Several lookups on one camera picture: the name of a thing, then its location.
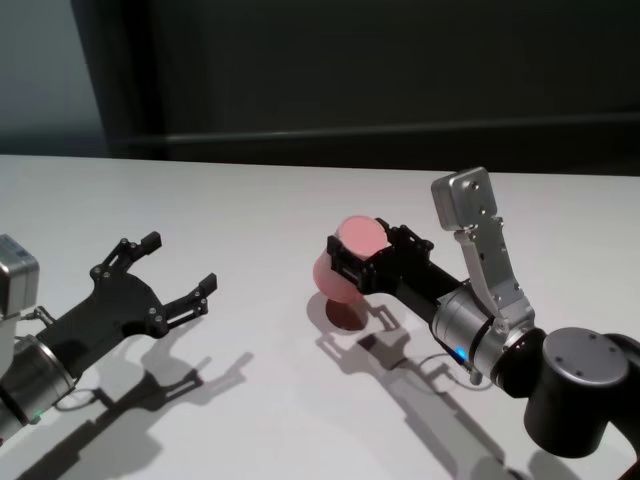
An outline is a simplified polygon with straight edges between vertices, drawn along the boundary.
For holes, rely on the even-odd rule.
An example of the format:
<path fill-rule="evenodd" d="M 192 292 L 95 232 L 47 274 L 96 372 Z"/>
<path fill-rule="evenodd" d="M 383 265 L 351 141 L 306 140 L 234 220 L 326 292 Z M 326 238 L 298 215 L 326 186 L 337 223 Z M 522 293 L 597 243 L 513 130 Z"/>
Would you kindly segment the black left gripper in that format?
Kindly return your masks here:
<path fill-rule="evenodd" d="M 79 378 L 128 337 L 159 339 L 208 313 L 208 297 L 218 287 L 214 273 L 188 294 L 164 305 L 146 283 L 127 273 L 135 262 L 161 246 L 157 231 L 139 242 L 122 238 L 90 270 L 94 281 L 91 294 L 38 334 L 39 342 L 72 378 Z"/>

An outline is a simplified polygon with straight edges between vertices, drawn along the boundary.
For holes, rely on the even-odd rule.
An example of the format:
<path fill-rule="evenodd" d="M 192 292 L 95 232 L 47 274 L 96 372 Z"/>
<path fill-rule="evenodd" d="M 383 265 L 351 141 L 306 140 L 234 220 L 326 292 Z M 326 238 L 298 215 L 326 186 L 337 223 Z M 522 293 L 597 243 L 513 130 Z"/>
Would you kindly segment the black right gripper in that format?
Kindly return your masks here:
<path fill-rule="evenodd" d="M 385 233 L 337 233 L 326 240 L 326 295 L 388 294 L 429 328 L 440 298 L 462 282 L 430 260 L 434 244 L 406 225 L 376 221 Z"/>

